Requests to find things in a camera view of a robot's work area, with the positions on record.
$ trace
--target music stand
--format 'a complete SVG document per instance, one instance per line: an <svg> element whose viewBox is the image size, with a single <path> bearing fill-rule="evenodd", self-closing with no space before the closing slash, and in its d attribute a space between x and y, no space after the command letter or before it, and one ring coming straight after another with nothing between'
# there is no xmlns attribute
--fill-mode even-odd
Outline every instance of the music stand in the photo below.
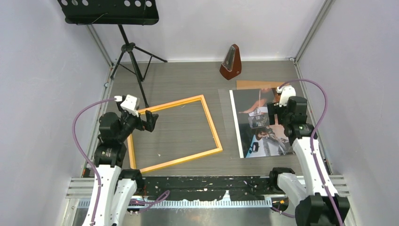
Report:
<svg viewBox="0 0 399 226"><path fill-rule="evenodd" d="M125 30L122 24L135 25L154 25L159 21L159 15L155 0L58 0L63 13L65 14L65 21L69 24L90 25L90 24L117 24L119 31L125 41L122 45L121 54L111 74L111 79L114 78L118 66L122 66L128 71L136 75L137 82L140 86L141 94L143 95L145 107L149 107L147 98L141 84L144 81L148 67L150 66L152 58L167 62L148 51L136 46L135 43L128 41ZM133 49L142 51L150 56L144 76L138 67ZM128 53L132 61L134 71L128 69L120 64L120 61L125 53Z"/></svg>

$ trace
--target photograph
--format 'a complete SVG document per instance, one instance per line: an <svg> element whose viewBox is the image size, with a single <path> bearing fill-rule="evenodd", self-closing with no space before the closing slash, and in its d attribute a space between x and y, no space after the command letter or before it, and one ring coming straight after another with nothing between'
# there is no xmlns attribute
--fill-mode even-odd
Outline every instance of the photograph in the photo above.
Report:
<svg viewBox="0 0 399 226"><path fill-rule="evenodd" d="M230 90L240 158L295 154L284 127L270 125L267 104L279 101L276 88Z"/></svg>

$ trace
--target metronome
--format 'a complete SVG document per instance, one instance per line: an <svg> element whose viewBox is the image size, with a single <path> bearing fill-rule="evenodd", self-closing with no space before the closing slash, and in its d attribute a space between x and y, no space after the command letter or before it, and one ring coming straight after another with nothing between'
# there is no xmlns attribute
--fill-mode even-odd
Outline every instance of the metronome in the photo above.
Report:
<svg viewBox="0 0 399 226"><path fill-rule="evenodd" d="M227 80L241 74L241 57L239 56L239 48L236 44L230 46L219 71Z"/></svg>

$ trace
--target wooden picture frame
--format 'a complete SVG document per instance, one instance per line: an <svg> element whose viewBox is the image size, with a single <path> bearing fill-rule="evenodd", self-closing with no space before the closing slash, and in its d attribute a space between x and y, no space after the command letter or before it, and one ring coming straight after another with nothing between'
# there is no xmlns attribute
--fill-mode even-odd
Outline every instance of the wooden picture frame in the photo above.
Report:
<svg viewBox="0 0 399 226"><path fill-rule="evenodd" d="M154 170L159 170L161 168L165 168L168 166L173 166L182 162L186 162L186 161L191 161L197 158L201 158L201 157L205 157L211 154L215 154L215 153L219 153L223 150L222 145L220 144L220 140L219 140L219 136L217 135L216 132L216 128L215 125L213 124L212 121L212 117L211 114L209 112L207 103L205 101L204 95L199 95L199 96L194 96L194 97L190 97L190 98L186 98L186 99L182 99L182 100L176 100L170 103L166 103L166 104L162 104L162 105L158 105L158 106L154 106L154 107L149 107L149 108L145 108L145 109L141 109L138 112L140 114L144 114L145 111L151 111L151 112L157 112L160 110L164 110L164 109L168 109L168 108L172 108L172 107L176 107L179 105L185 105L188 103L192 103L192 102L196 102L196 101L201 101L202 103L202 107L204 108L204 112L205 115L207 117L207 121L209 124L209 127L211 129L213 138L215 140L215 144L216 144L216 148L209 150L209 151L204 151L198 154L193 154L193 155L189 155L183 158L179 158L179 159L175 159L172 161L168 161L168 162L164 162L161 164L157 164L154 166L149 166L143 169L140 169L141 173L146 173L146 172L150 172L150 171L154 171ZM133 136L130 134L128 137L128 152L129 152L129 160L130 160L130 167L132 169L136 169L136 158L135 158L135 152L134 152L134 146L133 146Z"/></svg>

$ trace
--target robotic arm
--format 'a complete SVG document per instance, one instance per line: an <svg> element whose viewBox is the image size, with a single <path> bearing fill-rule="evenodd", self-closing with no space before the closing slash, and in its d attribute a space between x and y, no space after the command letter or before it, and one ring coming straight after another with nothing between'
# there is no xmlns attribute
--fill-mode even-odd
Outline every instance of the robotic arm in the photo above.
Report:
<svg viewBox="0 0 399 226"><path fill-rule="evenodd" d="M275 124L275 115L277 115L278 123L284 126L284 134L288 137L290 145L298 156L306 189L301 185L291 169L274 168L270 172L270 180L277 189L281 189L287 194L290 199L290 205L295 207L297 225L338 225L338 219L324 187L327 186L332 194L342 221L345 220L350 205L346 197L339 197L326 169L323 167L319 142L316 136L311 137L314 127L306 123L307 100L303 97L295 96L295 89L292 86L278 88L277 93L281 94L280 101L267 105L270 124ZM311 139L313 139L315 153L311 150ZM320 179L314 158L317 159L317 163L321 168L321 174L326 178L325 184Z"/></svg>
<svg viewBox="0 0 399 226"><path fill-rule="evenodd" d="M121 116L108 112L99 119L100 144L94 153L94 164L101 177L101 193L96 203L98 185L94 183L83 226L121 225L131 197L144 186L140 170L121 169L126 153L124 142L134 129L152 132L158 115L146 111L147 121L143 121L137 112L138 98L131 95L115 98ZM97 208L95 222L91 222L95 206Z"/></svg>

